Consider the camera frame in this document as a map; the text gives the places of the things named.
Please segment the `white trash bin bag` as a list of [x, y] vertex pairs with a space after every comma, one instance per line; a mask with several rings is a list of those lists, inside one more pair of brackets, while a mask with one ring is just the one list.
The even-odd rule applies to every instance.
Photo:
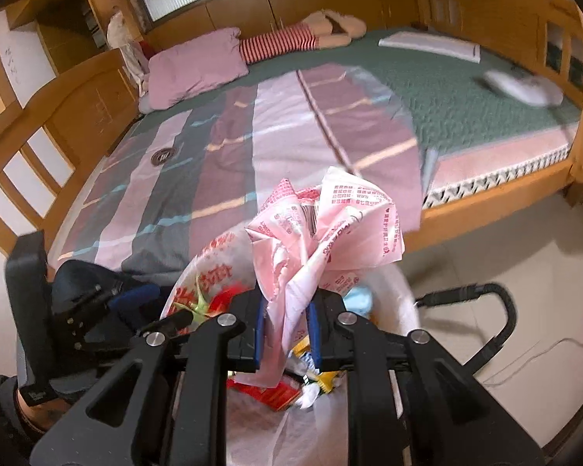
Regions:
[[[179, 264], [171, 273], [170, 282], [173, 290], [163, 313], [171, 315], [179, 309], [191, 309], [198, 323], [208, 318], [210, 300], [224, 287], [232, 284], [242, 284], [247, 289], [255, 287], [253, 252], [244, 228], [237, 225], [211, 240], [194, 257]], [[374, 307], [370, 320], [379, 328], [394, 334], [407, 334], [419, 326], [412, 291], [396, 264], [367, 270], [354, 286], [357, 285], [372, 290]], [[342, 374], [340, 387], [323, 393], [317, 383], [305, 377], [292, 351], [286, 366], [304, 379], [301, 396], [286, 410], [272, 411], [250, 396], [228, 389], [227, 464], [346, 464], [345, 375]]]

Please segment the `red snack bag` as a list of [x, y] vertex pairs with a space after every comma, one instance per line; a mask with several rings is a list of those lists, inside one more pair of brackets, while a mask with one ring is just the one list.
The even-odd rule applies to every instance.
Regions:
[[232, 284], [220, 290], [209, 302], [206, 315], [212, 316], [226, 313], [231, 305], [232, 300], [237, 295], [243, 294], [247, 287], [242, 284]]

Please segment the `yellow snack wrapper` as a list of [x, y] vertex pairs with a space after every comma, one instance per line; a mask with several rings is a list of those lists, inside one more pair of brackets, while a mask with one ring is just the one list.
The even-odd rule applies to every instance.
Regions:
[[342, 374], [340, 371], [323, 371], [317, 367], [312, 356], [311, 342], [308, 336], [300, 340], [291, 350], [293, 357], [300, 362], [308, 380], [317, 383], [323, 393], [331, 393], [335, 388], [342, 385]]

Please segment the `blue crumpled cloth wipe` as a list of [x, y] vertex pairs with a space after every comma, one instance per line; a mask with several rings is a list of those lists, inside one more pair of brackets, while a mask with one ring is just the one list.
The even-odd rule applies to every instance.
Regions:
[[343, 304], [347, 311], [370, 319], [374, 307], [374, 296], [372, 290], [364, 285], [354, 286], [343, 297]]

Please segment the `pink striped quilt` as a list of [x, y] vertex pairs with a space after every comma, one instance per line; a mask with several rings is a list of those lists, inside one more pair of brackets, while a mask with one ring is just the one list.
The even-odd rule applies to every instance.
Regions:
[[168, 286], [212, 241], [257, 214], [282, 180], [319, 184], [342, 167], [421, 220], [412, 115], [360, 66], [327, 63], [228, 89], [160, 123], [144, 119], [105, 161], [53, 259]]

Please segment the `light blue small pillow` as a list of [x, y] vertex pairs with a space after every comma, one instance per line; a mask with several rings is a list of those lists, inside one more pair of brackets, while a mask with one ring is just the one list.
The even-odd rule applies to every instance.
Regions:
[[148, 115], [154, 111], [150, 105], [149, 94], [139, 97], [138, 109], [142, 115]]

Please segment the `pink pillow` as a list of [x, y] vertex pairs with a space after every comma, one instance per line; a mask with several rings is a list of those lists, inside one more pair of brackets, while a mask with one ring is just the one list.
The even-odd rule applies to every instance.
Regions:
[[164, 111], [248, 73], [240, 54], [241, 31], [222, 28], [164, 49], [149, 60], [148, 101]]

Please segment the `striped plush doll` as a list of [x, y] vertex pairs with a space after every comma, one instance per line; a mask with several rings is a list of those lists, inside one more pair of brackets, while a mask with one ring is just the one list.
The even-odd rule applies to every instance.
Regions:
[[247, 64], [307, 50], [338, 49], [363, 38], [367, 25], [351, 15], [317, 10], [302, 21], [240, 41], [239, 51]]

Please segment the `white flat board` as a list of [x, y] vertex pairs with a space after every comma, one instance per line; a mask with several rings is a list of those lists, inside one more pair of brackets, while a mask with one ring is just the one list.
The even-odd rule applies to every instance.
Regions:
[[420, 31], [397, 31], [393, 35], [381, 38], [378, 45], [390, 49], [417, 50], [476, 64], [481, 61], [481, 47], [475, 42]]

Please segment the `green bed mat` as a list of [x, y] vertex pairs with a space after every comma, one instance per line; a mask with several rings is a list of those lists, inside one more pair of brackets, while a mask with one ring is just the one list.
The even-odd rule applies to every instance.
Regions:
[[522, 137], [539, 130], [568, 127], [580, 119], [581, 109], [569, 98], [557, 107], [531, 107], [502, 96], [484, 82], [486, 71], [524, 73], [511, 61], [488, 50], [478, 63], [378, 44], [392, 30], [370, 31], [340, 49], [297, 52], [262, 61], [248, 74], [169, 110], [154, 111], [133, 124], [129, 136], [139, 136], [179, 114], [203, 106], [241, 86], [253, 86], [290, 71], [308, 70], [327, 63], [359, 66], [387, 86], [412, 116], [422, 150], [435, 148], [442, 156], [478, 145]]

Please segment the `white round device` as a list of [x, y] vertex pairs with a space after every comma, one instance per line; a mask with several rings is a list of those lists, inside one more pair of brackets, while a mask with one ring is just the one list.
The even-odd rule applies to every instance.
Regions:
[[515, 77], [504, 71], [486, 71], [482, 76], [491, 89], [531, 107], [557, 107], [564, 101], [564, 92], [543, 76]]

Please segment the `wooden bed frame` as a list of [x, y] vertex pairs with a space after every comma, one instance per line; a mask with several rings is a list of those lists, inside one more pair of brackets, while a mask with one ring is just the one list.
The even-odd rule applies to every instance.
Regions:
[[[568, 158], [491, 190], [428, 210], [405, 238], [418, 250], [489, 225], [557, 191], [583, 200], [583, 0], [407, 0], [401, 21], [476, 39], [562, 84], [581, 119]], [[0, 187], [53, 241], [99, 160], [136, 119], [136, 90], [117, 52], [59, 75], [26, 103], [0, 60]]]

